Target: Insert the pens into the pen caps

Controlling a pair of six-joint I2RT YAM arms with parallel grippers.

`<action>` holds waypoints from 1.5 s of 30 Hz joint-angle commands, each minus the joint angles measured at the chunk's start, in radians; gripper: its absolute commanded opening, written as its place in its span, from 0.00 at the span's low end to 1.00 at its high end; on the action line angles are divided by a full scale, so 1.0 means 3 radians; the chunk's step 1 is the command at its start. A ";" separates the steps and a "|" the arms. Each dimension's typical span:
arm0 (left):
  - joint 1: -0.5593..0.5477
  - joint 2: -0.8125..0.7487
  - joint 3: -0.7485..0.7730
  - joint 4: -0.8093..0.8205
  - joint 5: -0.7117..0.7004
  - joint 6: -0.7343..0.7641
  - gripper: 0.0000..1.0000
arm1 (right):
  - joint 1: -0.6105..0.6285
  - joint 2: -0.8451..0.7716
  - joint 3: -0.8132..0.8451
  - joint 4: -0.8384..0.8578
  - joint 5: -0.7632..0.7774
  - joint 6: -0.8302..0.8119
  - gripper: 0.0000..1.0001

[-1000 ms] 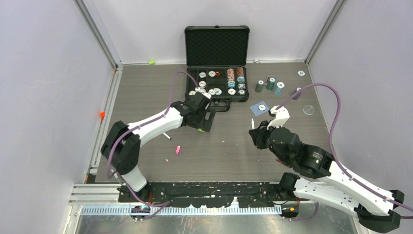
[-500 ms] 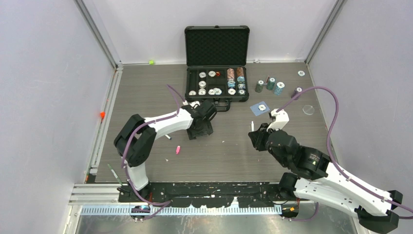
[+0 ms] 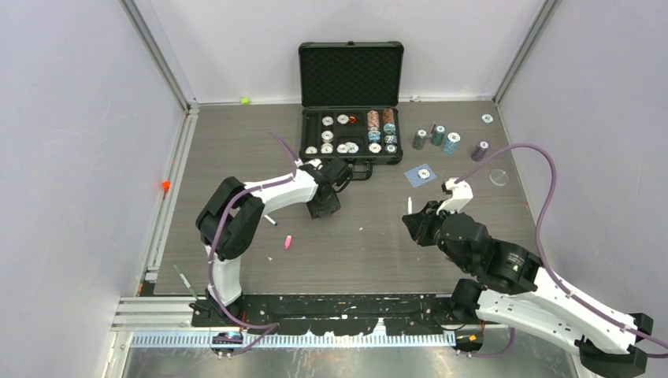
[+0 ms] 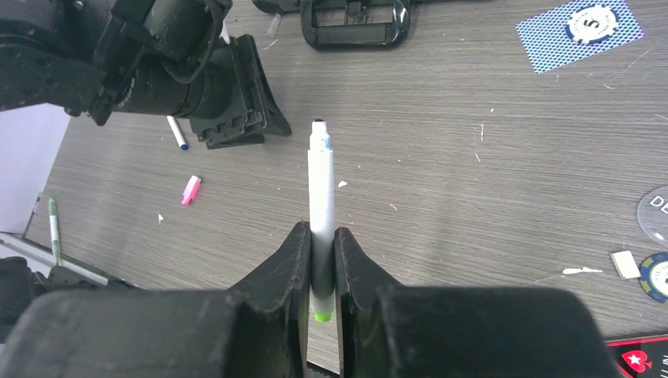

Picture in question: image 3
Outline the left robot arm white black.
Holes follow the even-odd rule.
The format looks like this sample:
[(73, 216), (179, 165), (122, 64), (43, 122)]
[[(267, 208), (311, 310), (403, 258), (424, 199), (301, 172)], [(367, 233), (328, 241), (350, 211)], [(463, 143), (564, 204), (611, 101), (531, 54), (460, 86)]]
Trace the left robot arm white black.
[(231, 326), (240, 319), (241, 255), (252, 244), (260, 220), (296, 204), (304, 204), (313, 219), (334, 214), (341, 208), (338, 194), (352, 176), (349, 164), (335, 157), (307, 161), (261, 182), (243, 183), (234, 176), (221, 182), (195, 221), (208, 255), (207, 291), (215, 299), (215, 320)]

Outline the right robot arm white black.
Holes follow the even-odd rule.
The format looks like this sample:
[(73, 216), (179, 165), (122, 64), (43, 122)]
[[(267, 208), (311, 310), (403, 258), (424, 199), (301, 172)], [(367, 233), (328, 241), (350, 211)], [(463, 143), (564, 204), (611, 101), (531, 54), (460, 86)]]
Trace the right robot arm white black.
[(551, 276), (541, 258), (515, 243), (495, 239), (465, 213), (438, 211), (428, 202), (402, 222), (419, 246), (436, 246), (468, 278), (449, 299), (452, 317), (504, 324), (578, 356), (601, 377), (638, 377), (649, 356), (637, 344), (651, 334), (644, 313), (621, 313)]

